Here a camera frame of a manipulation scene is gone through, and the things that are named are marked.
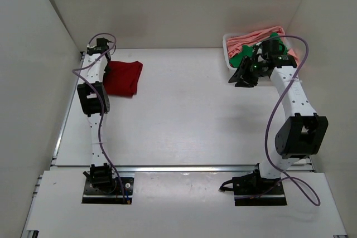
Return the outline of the red t shirt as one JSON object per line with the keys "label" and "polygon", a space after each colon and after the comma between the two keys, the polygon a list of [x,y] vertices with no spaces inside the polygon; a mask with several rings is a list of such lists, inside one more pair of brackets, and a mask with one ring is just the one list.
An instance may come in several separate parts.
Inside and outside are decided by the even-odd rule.
{"label": "red t shirt", "polygon": [[138,82],[143,69],[139,61],[109,63],[109,74],[103,80],[108,95],[132,98],[137,94]]}

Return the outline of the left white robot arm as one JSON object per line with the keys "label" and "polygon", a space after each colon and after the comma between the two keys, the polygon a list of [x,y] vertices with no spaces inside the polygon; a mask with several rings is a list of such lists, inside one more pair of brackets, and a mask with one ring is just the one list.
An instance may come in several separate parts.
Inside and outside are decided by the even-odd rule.
{"label": "left white robot arm", "polygon": [[109,72],[111,55],[110,41],[97,38],[96,45],[87,45],[83,66],[79,75],[77,94],[83,113],[89,123],[91,136],[91,165],[85,176],[95,193],[109,195],[117,187],[117,179],[112,166],[103,152],[105,138],[102,124],[105,123],[110,103],[104,88],[103,79]]}

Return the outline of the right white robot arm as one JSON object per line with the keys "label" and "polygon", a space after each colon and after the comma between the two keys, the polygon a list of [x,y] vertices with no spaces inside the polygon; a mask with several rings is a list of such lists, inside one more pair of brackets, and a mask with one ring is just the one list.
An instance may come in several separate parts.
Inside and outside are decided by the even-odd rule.
{"label": "right white robot arm", "polygon": [[278,37],[269,37],[254,45],[253,54],[243,57],[229,79],[237,88],[253,88],[259,78],[268,77],[276,88],[279,99],[268,119],[265,145],[268,145],[269,130],[279,106],[285,115],[285,122],[275,136],[274,148],[265,150],[267,159],[250,174],[232,180],[236,189],[243,191],[240,198],[259,198],[270,193],[291,165],[318,153],[327,131],[327,117],[318,115],[312,107],[298,77],[303,65],[283,52]]}

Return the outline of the white plastic basket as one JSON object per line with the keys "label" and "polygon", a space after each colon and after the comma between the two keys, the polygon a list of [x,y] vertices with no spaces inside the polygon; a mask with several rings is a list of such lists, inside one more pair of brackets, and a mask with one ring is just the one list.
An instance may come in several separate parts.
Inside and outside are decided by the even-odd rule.
{"label": "white plastic basket", "polygon": [[233,68],[231,67],[230,63],[229,63],[229,56],[228,56],[228,47],[226,45],[226,42],[227,42],[227,39],[231,38],[231,37],[238,37],[238,36],[242,36],[242,35],[245,35],[245,33],[226,33],[224,36],[223,36],[223,53],[224,53],[224,59],[225,59],[225,63],[226,63],[226,66],[229,70],[228,74],[230,76],[232,76],[235,71],[236,71],[236,68]]}

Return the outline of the aluminium frame rail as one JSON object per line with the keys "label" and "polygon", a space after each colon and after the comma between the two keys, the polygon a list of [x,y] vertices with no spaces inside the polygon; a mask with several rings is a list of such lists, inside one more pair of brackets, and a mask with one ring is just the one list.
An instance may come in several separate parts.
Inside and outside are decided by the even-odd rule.
{"label": "aluminium frame rail", "polygon": [[[245,172],[251,171],[254,169],[254,165],[213,165],[213,166],[117,166],[119,172],[180,172],[180,173],[189,173],[189,172]],[[52,169],[89,169],[88,166],[57,166],[52,165]],[[306,164],[294,164],[288,171],[297,171],[297,172],[313,172],[313,165],[308,162]]]}

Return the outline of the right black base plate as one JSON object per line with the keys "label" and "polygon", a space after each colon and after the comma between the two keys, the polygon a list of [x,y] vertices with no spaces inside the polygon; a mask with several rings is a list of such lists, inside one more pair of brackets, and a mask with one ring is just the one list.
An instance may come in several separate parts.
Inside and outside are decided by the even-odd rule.
{"label": "right black base plate", "polygon": [[236,207],[287,205],[279,178],[233,177],[233,192]]}

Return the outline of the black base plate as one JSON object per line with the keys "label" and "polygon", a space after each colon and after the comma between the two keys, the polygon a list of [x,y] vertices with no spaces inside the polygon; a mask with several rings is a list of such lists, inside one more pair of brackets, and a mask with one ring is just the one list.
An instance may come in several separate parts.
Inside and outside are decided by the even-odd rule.
{"label": "black base plate", "polygon": [[287,205],[279,178],[233,177],[233,192],[236,207]]}
{"label": "black base plate", "polygon": [[130,205],[133,198],[134,177],[121,177],[122,186],[111,174],[100,174],[97,177],[83,172],[85,184],[82,203]]}

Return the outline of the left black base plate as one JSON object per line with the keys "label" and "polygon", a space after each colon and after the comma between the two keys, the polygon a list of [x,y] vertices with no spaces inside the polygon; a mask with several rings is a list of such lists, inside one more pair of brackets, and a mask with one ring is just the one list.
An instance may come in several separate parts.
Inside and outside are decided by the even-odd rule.
{"label": "left black base plate", "polygon": [[82,203],[130,205],[133,198],[134,177],[121,177],[122,186],[111,174],[100,174],[97,177],[83,172],[85,184]]}

